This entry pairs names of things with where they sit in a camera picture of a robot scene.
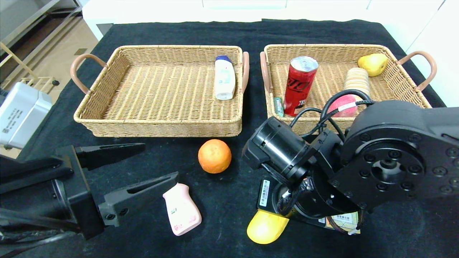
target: black cloth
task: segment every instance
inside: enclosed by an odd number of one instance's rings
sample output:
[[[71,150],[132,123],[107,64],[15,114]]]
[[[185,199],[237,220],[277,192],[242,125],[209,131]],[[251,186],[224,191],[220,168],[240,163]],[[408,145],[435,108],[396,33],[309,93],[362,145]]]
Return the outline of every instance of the black cloth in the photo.
[[[279,239],[269,245],[252,242],[247,225],[256,211],[259,183],[266,173],[252,171],[241,161],[247,139],[266,119],[259,53],[268,44],[362,43],[387,46],[397,59],[403,50],[381,24],[349,22],[274,21],[141,23],[114,25],[92,51],[108,60],[121,45],[237,45],[250,53],[250,79],[244,95],[243,129],[224,138],[231,148],[230,167],[221,174],[205,173],[197,152],[206,138],[98,138],[73,120],[83,93],[73,82],[62,91],[45,121],[21,152],[20,159],[50,155],[59,146],[146,143],[146,151],[116,164],[86,172],[96,203],[105,193],[174,171],[190,187],[202,214],[202,224],[175,236],[161,196],[128,224],[109,227],[85,241],[80,236],[38,247],[20,257],[459,257],[458,198],[391,202],[367,216],[360,236],[290,221]],[[414,82],[424,80],[412,64],[404,65]],[[101,71],[89,60],[78,76],[92,85]],[[442,102],[428,87],[433,106]]]

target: red apple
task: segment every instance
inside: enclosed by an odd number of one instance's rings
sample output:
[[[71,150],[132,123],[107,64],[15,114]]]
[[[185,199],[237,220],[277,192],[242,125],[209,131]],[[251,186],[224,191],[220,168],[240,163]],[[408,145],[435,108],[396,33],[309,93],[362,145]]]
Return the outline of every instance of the red apple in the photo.
[[[355,102],[355,96],[354,95],[344,95],[339,97],[337,100],[335,100],[331,105],[330,108],[328,109],[327,113],[330,113],[331,111],[345,105],[351,102]],[[357,107],[351,107],[347,108],[341,112],[336,113],[333,115],[334,118],[349,118],[353,117],[355,115],[355,112],[357,111]]]

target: pink basket handle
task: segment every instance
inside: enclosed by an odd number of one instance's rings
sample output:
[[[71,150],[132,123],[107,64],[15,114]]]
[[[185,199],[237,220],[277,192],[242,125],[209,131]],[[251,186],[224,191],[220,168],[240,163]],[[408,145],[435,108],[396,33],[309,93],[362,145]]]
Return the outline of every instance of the pink basket handle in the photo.
[[[261,74],[263,75],[264,88],[268,93],[271,93],[271,79],[269,78],[268,65],[266,63],[266,54],[264,51],[260,52],[260,65],[261,65]]]
[[[81,62],[83,62],[83,60],[85,60],[86,58],[91,58],[91,59],[94,59],[96,62],[98,62],[102,67],[107,67],[107,64],[102,61],[100,58],[92,55],[92,54],[82,54],[82,55],[79,55],[72,63],[72,65],[70,66],[70,77],[72,77],[72,80],[73,82],[78,86],[78,88],[80,88],[80,90],[85,93],[85,94],[88,94],[89,92],[89,89],[88,87],[86,87],[81,81],[80,79],[78,79],[77,77],[77,69],[78,69],[78,66],[81,64]]]
[[[244,62],[244,67],[242,68],[242,88],[241,88],[241,94],[246,91],[247,84],[249,82],[249,69],[250,69],[250,64],[249,64],[249,52],[244,52],[243,54],[243,62]]]
[[[425,79],[425,81],[423,81],[417,87],[418,90],[423,90],[423,89],[425,89],[427,87],[427,85],[435,77],[435,74],[437,73],[437,63],[435,62],[435,60],[433,59],[433,57],[429,53],[424,52],[424,51],[414,51],[413,53],[410,53],[407,56],[405,56],[404,58],[398,60],[397,64],[403,65],[406,61],[408,61],[409,59],[411,59],[415,55],[421,55],[421,56],[425,57],[427,59],[427,61],[429,62],[430,66],[431,66],[431,74],[429,75],[429,77],[427,77],[427,79]]]

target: red can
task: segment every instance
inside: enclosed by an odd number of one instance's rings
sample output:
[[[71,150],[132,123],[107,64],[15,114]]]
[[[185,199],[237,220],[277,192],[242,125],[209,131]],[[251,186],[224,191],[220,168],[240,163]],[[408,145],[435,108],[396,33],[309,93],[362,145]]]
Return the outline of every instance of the red can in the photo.
[[[306,104],[319,64],[309,56],[290,61],[284,98],[284,114],[296,116]]]

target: blue bottle cap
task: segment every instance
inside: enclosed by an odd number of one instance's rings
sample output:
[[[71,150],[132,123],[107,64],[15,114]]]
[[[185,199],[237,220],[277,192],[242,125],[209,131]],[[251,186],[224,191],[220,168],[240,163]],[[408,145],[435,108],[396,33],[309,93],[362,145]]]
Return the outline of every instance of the blue bottle cap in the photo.
[[[218,56],[217,58],[215,58],[215,61],[217,60],[226,60],[231,63],[231,60],[228,56]]]

